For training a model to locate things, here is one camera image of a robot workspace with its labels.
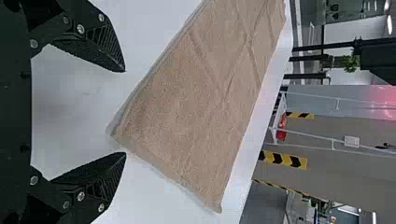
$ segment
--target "floor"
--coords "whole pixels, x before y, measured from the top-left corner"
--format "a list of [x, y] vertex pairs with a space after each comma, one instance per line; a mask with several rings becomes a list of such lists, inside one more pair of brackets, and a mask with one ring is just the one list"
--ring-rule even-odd
[[288, 195], [283, 189], [253, 182], [240, 224], [282, 224]]

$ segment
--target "railing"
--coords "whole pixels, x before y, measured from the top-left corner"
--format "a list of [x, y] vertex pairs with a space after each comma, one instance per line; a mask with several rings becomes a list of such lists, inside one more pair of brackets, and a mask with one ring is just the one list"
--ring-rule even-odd
[[[354, 154], [361, 154], [361, 155], [370, 155], [370, 156], [380, 156], [380, 157], [388, 157], [388, 158], [395, 158], [396, 157], [396, 151], [390, 151], [390, 150], [385, 150], [385, 149], [379, 149], [375, 147], [368, 147], [365, 145], [354, 145], [353, 147], [351, 146], [346, 146], [346, 147], [351, 147], [351, 148], [365, 148], [368, 149], [369, 151], [375, 151], [377, 153], [370, 153], [370, 152], [363, 152], [363, 151], [356, 151], [356, 150], [344, 150], [344, 149], [338, 149], [335, 148], [334, 143], [339, 143], [339, 144], [345, 144], [346, 141], [344, 140], [339, 140], [335, 138], [330, 138], [330, 137], [323, 137], [323, 136], [318, 136], [314, 135], [311, 133], [302, 133], [302, 132], [297, 132], [293, 130], [286, 130], [286, 129], [281, 129], [277, 128], [277, 124], [280, 121], [281, 116], [287, 111], [287, 105], [286, 105], [286, 94], [294, 94], [294, 95], [301, 95], [301, 96], [309, 96], [309, 97], [317, 97], [317, 98], [323, 98], [323, 99], [331, 99], [334, 100], [335, 104], [335, 109], [340, 110], [340, 102], [341, 101], [347, 101], [347, 102], [355, 102], [355, 103], [363, 103], [363, 104], [370, 104], [370, 105], [387, 105], [387, 106], [395, 106], [391, 107], [396, 109], [395, 104], [387, 104], [387, 103], [379, 103], [379, 102], [373, 102], [373, 101], [361, 101], [361, 100], [353, 100], [353, 99], [347, 99], [347, 98], [340, 98], [340, 97], [330, 97], [330, 96], [320, 96], [320, 95], [313, 95], [313, 94], [307, 94], [307, 93], [299, 93], [299, 92], [288, 92], [288, 91], [280, 91], [281, 93], [281, 100], [279, 102], [279, 107], [278, 110], [276, 111], [276, 117], [274, 120], [274, 124], [272, 127], [268, 127], [268, 130], [272, 133], [274, 143], [265, 143], [267, 145], [276, 145], [276, 146], [285, 146], [285, 147], [305, 147], [305, 148], [313, 148], [313, 149], [324, 149], [324, 150], [337, 150], [337, 151], [342, 151], [346, 153], [354, 153]], [[277, 131], [283, 131], [286, 133], [294, 133], [294, 134], [299, 134], [302, 136], [307, 136], [307, 137], [312, 137], [312, 138], [317, 138], [325, 141], [329, 141], [331, 143], [331, 148], [326, 148], [326, 147], [310, 147], [310, 146], [301, 146], [301, 145], [294, 145], [294, 144], [279, 144], [277, 139], [276, 139], [276, 132]]]

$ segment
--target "screw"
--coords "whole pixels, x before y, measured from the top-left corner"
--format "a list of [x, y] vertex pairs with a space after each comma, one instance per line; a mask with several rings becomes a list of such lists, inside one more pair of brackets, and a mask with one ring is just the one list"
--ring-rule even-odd
[[30, 48], [32, 49], [38, 48], [38, 42], [35, 39], [30, 40]]
[[84, 199], [85, 199], [85, 193], [84, 193], [84, 191], [82, 191], [82, 192], [80, 192], [80, 193], [78, 194], [77, 200], [78, 200], [79, 202], [81, 202], [81, 201], [84, 200]]
[[105, 210], [105, 204], [101, 203], [98, 207], [98, 212], [102, 213]]
[[70, 206], [70, 202], [69, 201], [64, 202], [64, 209], [69, 208], [69, 206]]
[[99, 21], [105, 21], [105, 16], [102, 13], [99, 13]]
[[67, 17], [64, 17], [64, 24], [69, 24], [69, 18], [67, 18]]
[[30, 185], [34, 186], [38, 183], [38, 176], [34, 175], [32, 177], [30, 177]]
[[81, 35], [85, 33], [85, 28], [81, 24], [77, 25], [77, 30]]

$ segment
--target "terry cloth towel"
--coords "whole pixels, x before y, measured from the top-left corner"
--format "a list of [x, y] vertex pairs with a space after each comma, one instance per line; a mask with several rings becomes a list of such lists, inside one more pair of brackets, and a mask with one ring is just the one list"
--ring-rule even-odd
[[204, 0], [108, 126], [218, 213], [284, 10], [283, 0]]

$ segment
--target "yellow and black hazard stripe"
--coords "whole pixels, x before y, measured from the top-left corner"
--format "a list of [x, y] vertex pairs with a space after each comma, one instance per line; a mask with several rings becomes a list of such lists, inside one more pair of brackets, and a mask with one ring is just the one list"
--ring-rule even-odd
[[270, 182], [267, 182], [267, 181], [261, 181], [259, 179], [253, 179], [253, 181], [256, 182], [256, 183], [265, 184], [265, 185], [268, 185], [268, 186], [271, 186], [271, 187], [274, 187], [274, 188], [277, 188], [277, 189], [284, 189], [284, 190], [288, 190], [288, 191], [291, 191], [291, 192], [295, 192], [295, 193], [303, 195], [303, 197], [305, 197], [305, 198], [309, 198], [310, 197], [309, 194], [301, 192], [299, 190], [289, 189], [289, 188], [286, 188], [284, 186], [276, 185], [276, 184], [273, 184], [273, 183], [270, 183]]
[[312, 113], [301, 113], [301, 112], [286, 112], [286, 116], [289, 119], [314, 119], [315, 115]]
[[289, 166], [300, 170], [306, 170], [308, 166], [308, 158], [292, 156], [284, 153], [276, 153], [268, 150], [263, 150], [260, 152], [259, 161]]

